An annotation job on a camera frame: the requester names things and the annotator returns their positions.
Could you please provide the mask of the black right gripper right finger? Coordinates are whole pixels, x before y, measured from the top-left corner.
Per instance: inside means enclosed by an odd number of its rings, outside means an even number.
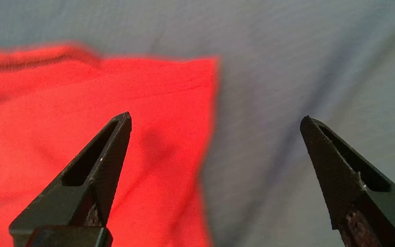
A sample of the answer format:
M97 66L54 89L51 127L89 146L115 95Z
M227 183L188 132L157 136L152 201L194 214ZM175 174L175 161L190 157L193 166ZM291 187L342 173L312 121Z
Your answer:
M323 122L305 116L300 131L343 244L395 247L395 183Z

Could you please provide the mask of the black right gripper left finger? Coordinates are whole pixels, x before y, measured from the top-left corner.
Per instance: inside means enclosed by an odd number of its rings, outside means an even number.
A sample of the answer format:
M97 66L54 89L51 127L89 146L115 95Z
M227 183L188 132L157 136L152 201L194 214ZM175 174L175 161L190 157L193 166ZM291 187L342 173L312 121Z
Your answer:
M118 114L9 225L14 247L110 247L106 227L132 131Z

